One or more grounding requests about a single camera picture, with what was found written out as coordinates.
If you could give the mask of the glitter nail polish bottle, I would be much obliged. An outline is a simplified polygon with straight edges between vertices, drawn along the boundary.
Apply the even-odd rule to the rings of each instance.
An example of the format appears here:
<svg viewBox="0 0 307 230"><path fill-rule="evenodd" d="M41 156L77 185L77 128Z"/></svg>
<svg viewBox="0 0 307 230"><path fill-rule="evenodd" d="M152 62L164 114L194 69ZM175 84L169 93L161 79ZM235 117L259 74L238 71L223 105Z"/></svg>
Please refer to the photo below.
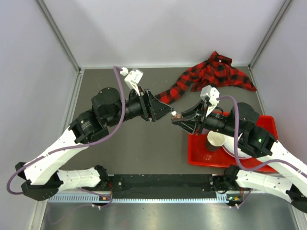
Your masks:
<svg viewBox="0 0 307 230"><path fill-rule="evenodd" d="M171 121L182 119L183 115L181 113L171 113Z"/></svg>

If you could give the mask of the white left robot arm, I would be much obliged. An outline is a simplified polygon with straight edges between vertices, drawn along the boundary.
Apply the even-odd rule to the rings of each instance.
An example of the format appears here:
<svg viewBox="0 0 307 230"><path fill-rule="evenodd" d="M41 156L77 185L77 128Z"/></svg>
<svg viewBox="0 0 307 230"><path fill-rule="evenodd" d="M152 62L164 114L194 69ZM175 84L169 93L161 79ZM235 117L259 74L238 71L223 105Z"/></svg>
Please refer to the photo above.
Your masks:
<svg viewBox="0 0 307 230"><path fill-rule="evenodd" d="M61 167L81 151L109 139L109 127L119 128L124 121L135 117L156 122L174 110L159 101L149 89L131 90L125 99L117 89L103 88L91 101L92 108L73 120L35 160L16 164L18 176L25 180L21 185L24 196L43 201L70 189L106 189L109 176L103 166L72 171Z"/></svg>

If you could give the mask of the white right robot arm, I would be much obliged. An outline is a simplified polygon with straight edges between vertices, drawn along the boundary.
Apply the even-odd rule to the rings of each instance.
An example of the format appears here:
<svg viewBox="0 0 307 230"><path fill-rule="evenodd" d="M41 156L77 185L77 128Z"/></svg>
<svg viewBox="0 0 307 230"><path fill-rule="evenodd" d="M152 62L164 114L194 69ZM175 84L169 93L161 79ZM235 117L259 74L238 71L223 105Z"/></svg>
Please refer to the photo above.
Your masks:
<svg viewBox="0 0 307 230"><path fill-rule="evenodd" d="M307 211L307 165L270 132L257 125L259 114L247 103L234 103L228 115L209 112L200 101L182 113L172 112L172 124L192 135L203 129L234 139L236 166L224 177L228 189L264 191Z"/></svg>

